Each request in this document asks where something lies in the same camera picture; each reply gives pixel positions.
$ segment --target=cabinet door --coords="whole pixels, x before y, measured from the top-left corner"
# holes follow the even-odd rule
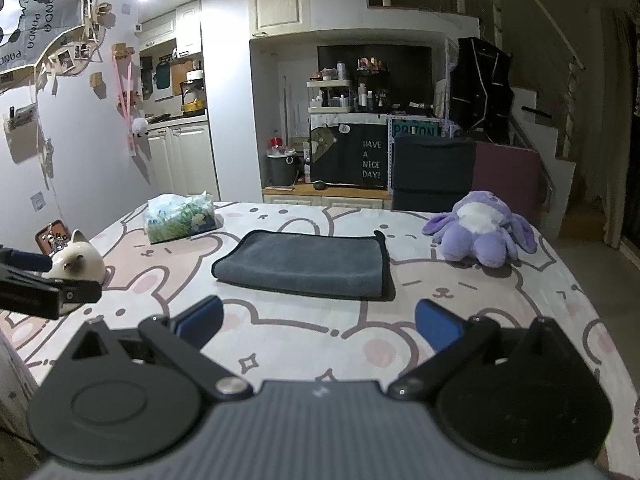
[[[156,173],[158,193],[175,193],[172,177],[172,155],[170,140],[167,138],[169,130],[152,130],[149,132],[149,147],[151,150],[151,164]]]
[[[171,12],[142,24],[142,32],[139,34],[140,50],[173,38],[175,38],[175,13]]]
[[[263,195],[265,204],[320,205],[319,196]]]
[[[351,198],[347,196],[323,196],[324,207],[359,207],[362,209],[382,209],[382,200],[377,198]]]
[[[249,0],[249,6],[254,38],[310,30],[309,0]]]
[[[178,57],[202,52],[200,0],[175,9],[175,44]]]
[[[206,191],[220,200],[208,126],[187,124],[172,128],[171,145],[176,193],[196,195]]]

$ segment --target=trash can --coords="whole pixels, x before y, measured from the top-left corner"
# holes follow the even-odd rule
[[[293,186],[296,183],[296,150],[285,153],[267,152],[272,186]]]

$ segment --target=panda banner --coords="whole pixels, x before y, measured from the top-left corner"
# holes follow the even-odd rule
[[[37,64],[83,23],[82,0],[0,0],[0,74]]]

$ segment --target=light switch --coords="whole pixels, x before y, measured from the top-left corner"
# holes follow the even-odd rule
[[[45,206],[44,195],[41,191],[31,197],[31,204],[34,211],[40,211]]]

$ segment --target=gray ribbed panel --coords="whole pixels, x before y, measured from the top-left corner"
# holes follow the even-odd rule
[[[329,390],[320,394],[321,388]],[[121,472],[47,463],[33,480],[604,480],[589,463],[553,472],[498,468],[459,450],[420,405],[376,383],[265,382],[221,404],[180,449]]]

